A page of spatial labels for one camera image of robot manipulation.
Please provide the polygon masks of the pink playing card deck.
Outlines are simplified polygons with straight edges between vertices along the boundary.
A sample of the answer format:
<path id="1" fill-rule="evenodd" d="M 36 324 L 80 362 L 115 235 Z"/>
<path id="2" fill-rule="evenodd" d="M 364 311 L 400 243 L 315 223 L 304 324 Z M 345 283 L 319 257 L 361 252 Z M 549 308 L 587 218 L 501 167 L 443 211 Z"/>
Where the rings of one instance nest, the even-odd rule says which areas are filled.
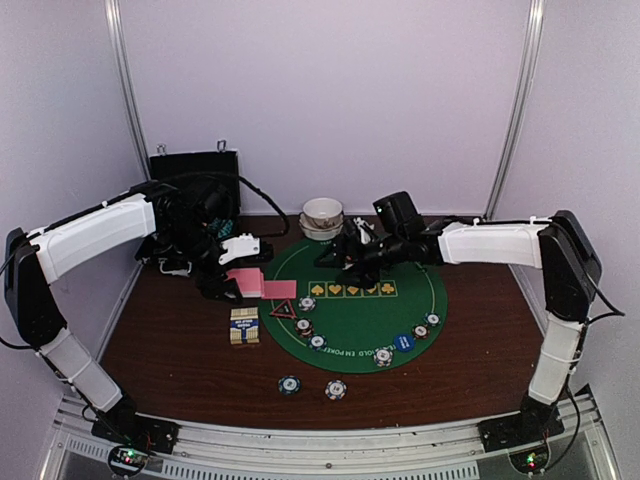
<path id="1" fill-rule="evenodd" d="M 227 272 L 235 280 L 244 298 L 261 298 L 263 295 L 263 273 L 259 268 L 236 268 Z"/>

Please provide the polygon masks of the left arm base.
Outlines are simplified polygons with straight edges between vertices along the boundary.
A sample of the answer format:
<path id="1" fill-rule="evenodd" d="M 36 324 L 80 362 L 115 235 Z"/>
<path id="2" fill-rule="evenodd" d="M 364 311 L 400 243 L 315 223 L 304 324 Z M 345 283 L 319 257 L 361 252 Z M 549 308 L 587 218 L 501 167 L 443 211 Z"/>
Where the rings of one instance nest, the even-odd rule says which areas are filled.
<path id="1" fill-rule="evenodd" d="M 171 454 L 179 430 L 175 422 L 137 416 L 133 434 L 117 433 L 101 420 L 94 421 L 91 434 L 115 443 L 107 454 L 107 466 L 113 474 L 131 478 L 140 474 L 153 456 Z"/>

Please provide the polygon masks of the blue round dealer button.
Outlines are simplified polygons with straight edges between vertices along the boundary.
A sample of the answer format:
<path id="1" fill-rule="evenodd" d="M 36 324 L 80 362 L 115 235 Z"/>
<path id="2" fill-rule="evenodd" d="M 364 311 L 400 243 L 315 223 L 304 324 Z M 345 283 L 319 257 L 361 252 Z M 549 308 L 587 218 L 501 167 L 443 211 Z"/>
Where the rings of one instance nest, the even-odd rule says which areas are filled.
<path id="1" fill-rule="evenodd" d="M 406 353 L 415 348 L 415 339 L 409 334 L 398 334 L 393 339 L 395 349 Z"/>

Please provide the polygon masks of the dark chips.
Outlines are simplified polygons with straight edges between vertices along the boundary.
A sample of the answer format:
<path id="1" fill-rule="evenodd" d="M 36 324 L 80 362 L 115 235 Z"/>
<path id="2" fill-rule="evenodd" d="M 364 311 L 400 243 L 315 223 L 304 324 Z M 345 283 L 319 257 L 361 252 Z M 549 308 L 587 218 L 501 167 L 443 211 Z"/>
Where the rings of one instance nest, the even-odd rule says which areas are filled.
<path id="1" fill-rule="evenodd" d="M 328 345 L 327 338 L 322 334 L 314 334 L 308 339 L 308 347 L 314 351 L 321 351 Z"/>
<path id="2" fill-rule="evenodd" d="M 430 327 L 436 327 L 441 323 L 441 318 L 437 313 L 430 312 L 424 316 L 424 321 Z"/>

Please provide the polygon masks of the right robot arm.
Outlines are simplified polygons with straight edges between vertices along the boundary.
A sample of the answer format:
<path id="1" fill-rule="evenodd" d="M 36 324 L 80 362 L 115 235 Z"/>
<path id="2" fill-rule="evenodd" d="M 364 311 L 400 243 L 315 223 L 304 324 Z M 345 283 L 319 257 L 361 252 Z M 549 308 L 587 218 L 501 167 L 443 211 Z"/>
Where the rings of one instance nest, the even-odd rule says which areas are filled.
<path id="1" fill-rule="evenodd" d="M 575 215 L 560 210 L 546 218 L 498 222 L 448 217 L 427 225 L 419 214 L 377 212 L 384 236 L 375 235 L 363 220 L 348 219 L 315 266 L 339 269 L 337 282 L 358 288 L 373 287 L 382 271 L 407 262 L 520 265 L 542 272 L 547 327 L 512 423 L 519 440 L 535 440 L 551 424 L 593 322 L 591 306 L 602 295 L 601 262 Z"/>

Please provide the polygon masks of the dark blue chip stack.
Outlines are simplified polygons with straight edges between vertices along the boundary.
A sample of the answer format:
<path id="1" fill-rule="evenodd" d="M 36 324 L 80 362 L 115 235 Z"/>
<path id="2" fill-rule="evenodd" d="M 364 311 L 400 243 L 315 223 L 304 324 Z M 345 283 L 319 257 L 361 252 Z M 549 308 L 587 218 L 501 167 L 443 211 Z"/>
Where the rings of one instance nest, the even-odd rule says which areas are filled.
<path id="1" fill-rule="evenodd" d="M 293 395 L 300 391 L 301 381 L 296 376 L 284 376 L 278 381 L 278 390 L 283 395 Z"/>

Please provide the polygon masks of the pink card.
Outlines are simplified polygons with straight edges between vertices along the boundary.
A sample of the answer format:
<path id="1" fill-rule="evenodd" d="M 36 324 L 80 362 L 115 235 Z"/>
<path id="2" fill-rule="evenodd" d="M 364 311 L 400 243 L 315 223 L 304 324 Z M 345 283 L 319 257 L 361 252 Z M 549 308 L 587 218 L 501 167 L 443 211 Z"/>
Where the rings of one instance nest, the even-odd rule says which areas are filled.
<path id="1" fill-rule="evenodd" d="M 297 297 L 296 280 L 265 280 L 261 298 L 264 300 L 286 300 Z"/>

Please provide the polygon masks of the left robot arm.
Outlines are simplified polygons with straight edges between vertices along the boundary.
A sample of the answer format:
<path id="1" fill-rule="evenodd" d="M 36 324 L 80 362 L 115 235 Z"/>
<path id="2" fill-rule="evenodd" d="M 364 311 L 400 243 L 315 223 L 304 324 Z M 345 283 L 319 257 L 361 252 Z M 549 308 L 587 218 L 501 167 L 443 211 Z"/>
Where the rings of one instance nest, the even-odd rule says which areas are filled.
<path id="1" fill-rule="evenodd" d="M 196 171 L 150 180 L 94 207 L 30 232 L 6 237 L 4 298 L 22 339 L 20 349 L 43 358 L 94 410 L 98 422 L 123 444 L 144 433 L 133 399 L 71 333 L 50 287 L 75 267 L 132 240 L 156 236 L 196 269 L 207 299 L 240 303 L 230 264 L 255 259 L 269 234 L 220 239 L 209 224 L 223 200 L 226 172 Z"/>

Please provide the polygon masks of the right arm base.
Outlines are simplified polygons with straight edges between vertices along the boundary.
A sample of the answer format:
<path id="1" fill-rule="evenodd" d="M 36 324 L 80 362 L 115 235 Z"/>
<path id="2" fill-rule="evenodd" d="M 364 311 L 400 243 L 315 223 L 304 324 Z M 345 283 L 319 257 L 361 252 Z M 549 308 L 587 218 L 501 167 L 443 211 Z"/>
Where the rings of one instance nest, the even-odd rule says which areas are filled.
<path id="1" fill-rule="evenodd" d="M 565 428 L 559 419 L 543 425 L 526 423 L 524 415 L 518 413 L 481 421 L 478 431 L 486 453 L 505 451 L 516 472 L 532 476 L 550 465 L 549 440 Z"/>

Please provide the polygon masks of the light blue chip stack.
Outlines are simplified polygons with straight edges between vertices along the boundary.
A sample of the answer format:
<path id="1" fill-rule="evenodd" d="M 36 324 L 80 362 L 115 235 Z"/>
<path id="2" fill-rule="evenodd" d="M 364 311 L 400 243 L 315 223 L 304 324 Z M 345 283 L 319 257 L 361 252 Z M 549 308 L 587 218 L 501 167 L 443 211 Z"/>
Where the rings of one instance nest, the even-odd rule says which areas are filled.
<path id="1" fill-rule="evenodd" d="M 324 392 L 330 400 L 341 400 L 347 393 L 347 385 L 341 380 L 332 380 L 327 383 Z"/>

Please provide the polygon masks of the black red triangle all-in marker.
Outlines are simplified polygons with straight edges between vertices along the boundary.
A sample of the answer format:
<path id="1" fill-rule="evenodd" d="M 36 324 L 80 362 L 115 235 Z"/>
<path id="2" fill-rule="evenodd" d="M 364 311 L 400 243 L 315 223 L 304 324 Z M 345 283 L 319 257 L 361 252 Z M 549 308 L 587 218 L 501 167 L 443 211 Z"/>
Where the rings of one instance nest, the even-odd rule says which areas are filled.
<path id="1" fill-rule="evenodd" d="M 270 316 L 281 319 L 297 318 L 296 311 L 290 299 L 285 299 L 279 305 L 274 307 L 270 312 Z"/>

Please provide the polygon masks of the brown chips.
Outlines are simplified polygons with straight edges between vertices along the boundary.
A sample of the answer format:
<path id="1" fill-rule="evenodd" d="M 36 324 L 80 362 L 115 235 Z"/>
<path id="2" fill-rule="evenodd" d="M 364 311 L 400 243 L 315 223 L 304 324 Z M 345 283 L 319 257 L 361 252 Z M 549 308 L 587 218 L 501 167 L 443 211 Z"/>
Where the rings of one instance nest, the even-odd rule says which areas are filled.
<path id="1" fill-rule="evenodd" d="M 307 318 L 297 319 L 294 324 L 295 332 L 302 338 L 308 338 L 314 333 L 313 323 Z"/>
<path id="2" fill-rule="evenodd" d="M 412 328 L 412 335 L 415 339 L 427 339 L 430 335 L 430 330 L 426 325 L 415 325 Z"/>

